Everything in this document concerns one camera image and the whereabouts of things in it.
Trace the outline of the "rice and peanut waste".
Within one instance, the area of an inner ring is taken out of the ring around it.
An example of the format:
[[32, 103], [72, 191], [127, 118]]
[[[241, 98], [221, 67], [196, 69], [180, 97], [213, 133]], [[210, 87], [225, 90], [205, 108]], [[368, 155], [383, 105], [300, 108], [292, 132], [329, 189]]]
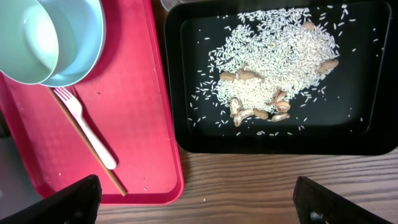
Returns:
[[339, 45], [327, 25], [314, 22], [308, 7], [240, 12], [226, 26], [225, 41], [208, 52], [198, 92], [215, 99], [234, 126], [250, 119], [278, 123], [290, 118], [298, 95], [338, 66]]

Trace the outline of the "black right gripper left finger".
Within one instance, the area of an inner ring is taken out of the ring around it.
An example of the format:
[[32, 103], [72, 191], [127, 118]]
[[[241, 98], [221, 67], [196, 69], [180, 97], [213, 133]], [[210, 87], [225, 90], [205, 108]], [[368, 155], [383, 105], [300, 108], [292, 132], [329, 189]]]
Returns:
[[89, 175], [13, 215], [1, 224], [94, 224], [102, 199], [97, 175]]

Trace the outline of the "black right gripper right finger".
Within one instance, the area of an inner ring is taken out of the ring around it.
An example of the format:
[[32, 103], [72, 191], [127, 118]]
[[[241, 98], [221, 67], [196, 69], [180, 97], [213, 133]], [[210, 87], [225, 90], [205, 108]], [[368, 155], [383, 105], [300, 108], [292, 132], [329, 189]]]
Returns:
[[392, 224], [304, 176], [293, 201], [300, 224]]

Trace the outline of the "black food waste tray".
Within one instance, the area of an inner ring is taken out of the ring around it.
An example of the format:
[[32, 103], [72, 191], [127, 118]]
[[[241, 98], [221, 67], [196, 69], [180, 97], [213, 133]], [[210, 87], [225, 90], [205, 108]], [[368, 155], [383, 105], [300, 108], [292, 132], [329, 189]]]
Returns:
[[[170, 10], [164, 24], [170, 100], [179, 146], [195, 153], [375, 156], [397, 147], [397, 2], [202, 1]], [[200, 94], [208, 52], [240, 12], [308, 7], [339, 45], [338, 66], [298, 95], [290, 118], [234, 126], [215, 99]]]

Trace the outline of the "wooden chopstick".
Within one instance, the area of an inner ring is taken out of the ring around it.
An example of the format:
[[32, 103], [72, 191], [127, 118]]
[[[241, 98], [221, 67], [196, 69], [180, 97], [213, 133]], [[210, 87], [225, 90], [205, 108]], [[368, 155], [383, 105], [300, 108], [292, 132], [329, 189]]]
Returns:
[[109, 177], [109, 179], [112, 181], [114, 186], [119, 190], [119, 193], [122, 196], [127, 195], [126, 189], [123, 187], [122, 183], [117, 179], [117, 177], [113, 174], [113, 170], [109, 170], [108, 168], [105, 167], [95, 150], [93, 149], [93, 146], [90, 144], [88, 138], [85, 136], [84, 132], [78, 125], [78, 123], [75, 121], [74, 117], [71, 115], [67, 107], [64, 105], [62, 100], [54, 93], [53, 89], [54, 88], [47, 88], [52, 96], [52, 98], [55, 100], [55, 102], [59, 105], [61, 111], [64, 113], [64, 115], [67, 117], [75, 131], [78, 133], [79, 137], [83, 140], [85, 143], [86, 147], [90, 150], [94, 158], [97, 160], [98, 164], [101, 166], [101, 168], [104, 170], [106, 175]]

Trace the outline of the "white plastic fork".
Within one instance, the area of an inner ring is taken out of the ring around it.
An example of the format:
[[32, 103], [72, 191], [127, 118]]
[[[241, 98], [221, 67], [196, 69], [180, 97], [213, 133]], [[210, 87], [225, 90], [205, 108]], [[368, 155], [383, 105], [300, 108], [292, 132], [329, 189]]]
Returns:
[[62, 100], [71, 115], [74, 117], [105, 167], [109, 170], [115, 169], [117, 166], [116, 160], [83, 118], [83, 107], [77, 97], [64, 87], [54, 88], [53, 91]]

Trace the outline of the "mint green bowl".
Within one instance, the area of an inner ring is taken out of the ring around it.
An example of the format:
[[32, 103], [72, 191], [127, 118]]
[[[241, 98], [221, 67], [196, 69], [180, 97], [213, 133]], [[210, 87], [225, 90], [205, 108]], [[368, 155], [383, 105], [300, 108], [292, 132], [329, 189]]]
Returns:
[[36, 0], [1, 0], [1, 72], [23, 84], [48, 79], [58, 61], [52, 20]]

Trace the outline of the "large light blue plate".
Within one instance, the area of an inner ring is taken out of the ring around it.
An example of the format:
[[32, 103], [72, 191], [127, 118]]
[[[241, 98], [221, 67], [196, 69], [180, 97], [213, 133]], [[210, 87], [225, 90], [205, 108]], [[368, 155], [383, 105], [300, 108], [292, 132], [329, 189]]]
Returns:
[[41, 84], [64, 87], [84, 79], [101, 57], [106, 21], [100, 0], [39, 1], [55, 28], [56, 67]]

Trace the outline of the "clear plastic waste bin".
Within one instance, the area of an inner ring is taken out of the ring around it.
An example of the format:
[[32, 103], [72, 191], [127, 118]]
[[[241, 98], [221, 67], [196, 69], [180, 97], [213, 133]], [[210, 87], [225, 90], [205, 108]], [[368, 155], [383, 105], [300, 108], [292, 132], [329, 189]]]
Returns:
[[182, 4], [184, 2], [185, 0], [160, 0], [161, 5], [166, 11], [170, 11], [176, 5]]

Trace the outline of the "red plastic tray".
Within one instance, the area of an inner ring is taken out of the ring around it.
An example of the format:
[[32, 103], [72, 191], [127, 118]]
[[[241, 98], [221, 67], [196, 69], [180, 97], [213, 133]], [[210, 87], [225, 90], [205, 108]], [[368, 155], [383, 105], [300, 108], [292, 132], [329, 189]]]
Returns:
[[167, 205], [183, 193], [152, 6], [103, 2], [106, 43], [92, 72], [74, 86], [84, 115], [118, 162], [114, 183], [50, 91], [1, 77], [1, 112], [36, 192], [49, 197], [94, 174], [102, 202]]

